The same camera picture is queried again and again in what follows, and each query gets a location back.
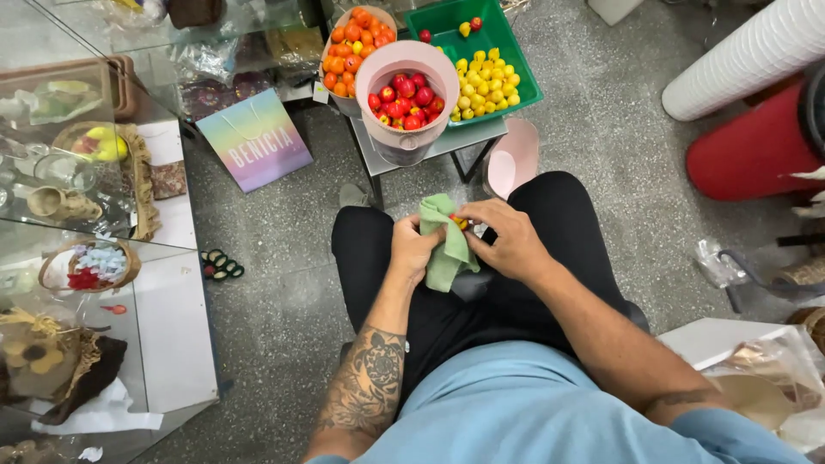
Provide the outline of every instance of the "green cloth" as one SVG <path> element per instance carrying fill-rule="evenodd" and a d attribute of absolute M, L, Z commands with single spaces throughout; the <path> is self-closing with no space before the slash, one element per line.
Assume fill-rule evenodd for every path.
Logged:
<path fill-rule="evenodd" d="M 421 200 L 419 230 L 422 235 L 430 234 L 442 224 L 447 224 L 447 238 L 432 250 L 427 263 L 427 275 L 424 277 L 427 287 L 444 292 L 450 291 L 453 279 L 459 272 L 465 269 L 479 271 L 475 253 L 469 249 L 461 228 L 449 217 L 452 213 L 455 213 L 455 203 L 446 193 Z"/>

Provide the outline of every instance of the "white cylinder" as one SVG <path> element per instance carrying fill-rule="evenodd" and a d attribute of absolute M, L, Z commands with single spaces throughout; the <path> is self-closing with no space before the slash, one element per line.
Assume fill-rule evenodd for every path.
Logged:
<path fill-rule="evenodd" d="M 693 121 L 825 56 L 825 0 L 775 0 L 665 87 L 662 106 Z"/>

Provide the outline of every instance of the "green plastic bin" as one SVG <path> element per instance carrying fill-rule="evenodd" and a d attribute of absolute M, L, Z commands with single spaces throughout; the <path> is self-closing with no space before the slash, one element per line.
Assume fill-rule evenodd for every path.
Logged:
<path fill-rule="evenodd" d="M 474 17 L 481 18 L 481 30 L 470 32 L 469 36 L 464 38 L 459 32 L 459 25 L 465 21 L 469 22 Z M 504 116 L 545 97 L 535 81 L 533 72 L 530 71 L 530 66 L 527 65 L 524 54 L 521 53 L 521 47 L 518 46 L 498 0 L 445 0 L 406 12 L 404 20 L 414 40 L 417 40 L 419 31 L 428 29 L 432 34 L 430 44 L 444 49 L 444 53 L 453 63 L 462 58 L 472 61 L 473 53 L 476 51 L 484 50 L 484 53 L 487 53 L 491 48 L 498 47 L 500 58 L 507 64 L 512 64 L 516 74 L 521 78 L 517 87 L 521 99 L 518 105 L 467 121 L 450 121 L 449 127 Z"/>

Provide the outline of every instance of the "red cylinder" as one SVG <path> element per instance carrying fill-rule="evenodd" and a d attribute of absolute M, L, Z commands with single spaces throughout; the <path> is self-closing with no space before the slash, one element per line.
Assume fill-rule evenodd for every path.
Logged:
<path fill-rule="evenodd" d="M 696 139 L 686 156 L 687 175 L 696 189 L 722 201 L 825 189 L 825 182 L 790 176 L 825 164 L 799 126 L 803 85 L 785 89 Z"/>

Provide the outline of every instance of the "shoe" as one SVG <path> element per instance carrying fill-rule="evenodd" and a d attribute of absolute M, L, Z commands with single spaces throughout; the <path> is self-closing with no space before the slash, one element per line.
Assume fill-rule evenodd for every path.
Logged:
<path fill-rule="evenodd" d="M 338 205 L 343 208 L 344 206 L 369 206 L 370 199 L 354 183 L 347 183 L 341 187 L 341 191 L 338 193 Z"/>

